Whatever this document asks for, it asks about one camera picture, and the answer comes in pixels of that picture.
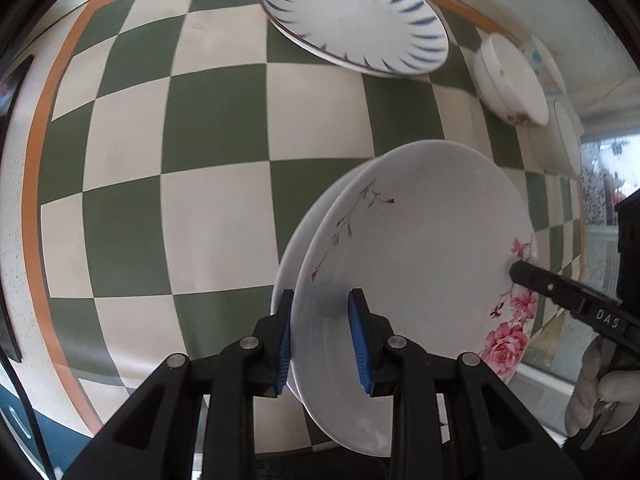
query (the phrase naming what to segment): pink rose pattern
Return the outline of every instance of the pink rose pattern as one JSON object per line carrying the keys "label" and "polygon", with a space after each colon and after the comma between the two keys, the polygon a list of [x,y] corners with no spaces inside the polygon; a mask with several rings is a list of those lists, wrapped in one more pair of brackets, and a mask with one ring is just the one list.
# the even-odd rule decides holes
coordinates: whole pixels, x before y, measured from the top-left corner
{"label": "pink rose pattern", "polygon": [[528,340],[522,325],[502,322],[487,335],[480,357],[498,377],[506,378],[520,362]]}
{"label": "pink rose pattern", "polygon": [[[522,243],[514,238],[511,253],[518,259],[528,261],[530,258],[531,241]],[[502,380],[507,380],[515,367],[520,362],[529,337],[525,333],[525,323],[531,322],[536,317],[538,307],[538,294],[519,285],[511,285],[511,288],[500,295],[498,303],[489,312],[492,319],[502,317],[502,308],[509,303],[511,307],[511,319],[503,321],[498,328],[491,330],[484,340],[484,348],[479,353],[482,360]]]}

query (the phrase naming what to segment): floral plate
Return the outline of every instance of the floral plate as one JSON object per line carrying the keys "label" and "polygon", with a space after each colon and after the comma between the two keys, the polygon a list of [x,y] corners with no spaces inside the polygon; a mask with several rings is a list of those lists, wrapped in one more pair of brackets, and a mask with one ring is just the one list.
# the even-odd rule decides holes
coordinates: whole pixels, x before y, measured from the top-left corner
{"label": "floral plate", "polygon": [[374,160],[320,224],[296,283],[291,369],[316,424],[357,452],[389,456],[392,400],[360,385],[347,295],[431,353],[478,353],[508,381],[538,304],[511,264],[536,256],[527,207],[500,168],[446,140]]}
{"label": "floral plate", "polygon": [[273,25],[329,62],[379,76],[418,75],[449,55],[425,0],[260,0]]}

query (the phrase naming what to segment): pink flower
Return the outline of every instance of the pink flower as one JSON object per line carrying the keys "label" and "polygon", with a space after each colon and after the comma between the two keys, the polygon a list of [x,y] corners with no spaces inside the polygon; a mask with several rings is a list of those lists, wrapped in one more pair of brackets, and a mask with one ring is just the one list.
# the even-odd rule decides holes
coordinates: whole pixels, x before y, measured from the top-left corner
{"label": "pink flower", "polygon": [[524,249],[529,247],[529,244],[523,244],[517,238],[513,239],[513,246],[511,247],[511,252],[517,254],[519,259],[524,258]]}
{"label": "pink flower", "polygon": [[498,328],[488,333],[480,357],[498,377],[507,378],[520,362],[528,340],[522,325],[500,323]]}
{"label": "pink flower", "polygon": [[523,288],[521,293],[511,298],[509,304],[513,307],[513,318],[519,321],[536,317],[538,308],[538,293]]}

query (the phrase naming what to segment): plate stack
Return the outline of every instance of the plate stack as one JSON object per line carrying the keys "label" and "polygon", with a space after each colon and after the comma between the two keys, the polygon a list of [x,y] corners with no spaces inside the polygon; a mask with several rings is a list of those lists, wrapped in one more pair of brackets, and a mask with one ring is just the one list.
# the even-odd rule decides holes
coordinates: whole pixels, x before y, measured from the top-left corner
{"label": "plate stack", "polygon": [[392,399],[360,385],[349,291],[362,288],[373,313],[428,352],[476,352],[508,381],[538,305],[508,270],[535,257],[527,207],[475,150],[422,140],[360,165],[315,202],[282,257],[271,311],[293,288],[290,389],[336,442],[389,456]]}

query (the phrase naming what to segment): orange stripe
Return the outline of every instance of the orange stripe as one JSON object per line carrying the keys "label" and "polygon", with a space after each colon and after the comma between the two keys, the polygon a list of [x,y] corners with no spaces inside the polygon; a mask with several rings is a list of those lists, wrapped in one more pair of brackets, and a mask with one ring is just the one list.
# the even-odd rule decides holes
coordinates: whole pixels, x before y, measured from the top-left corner
{"label": "orange stripe", "polygon": [[[80,14],[53,66],[47,76],[47,81],[40,95],[36,106],[33,123],[27,142],[27,152],[24,164],[24,181],[22,185],[22,244],[24,249],[24,262],[26,266],[27,280],[33,300],[33,308],[42,333],[47,351],[53,362],[53,366],[60,378],[60,383],[66,391],[71,403],[93,433],[97,433],[102,427],[84,393],[80,389],[76,378],[69,369],[66,357],[56,336],[49,312],[49,302],[45,288],[45,277],[43,275],[42,260],[40,258],[40,241],[38,236],[38,171],[40,169],[40,157],[42,155],[42,145],[44,135],[49,123],[50,112],[56,89],[73,52],[82,31],[86,27],[89,19],[96,9],[103,7],[115,0],[91,0],[87,3],[84,11]],[[476,25],[487,32],[506,32],[495,22],[479,14],[471,7],[465,6],[457,0],[433,0],[434,3],[462,14]]]}

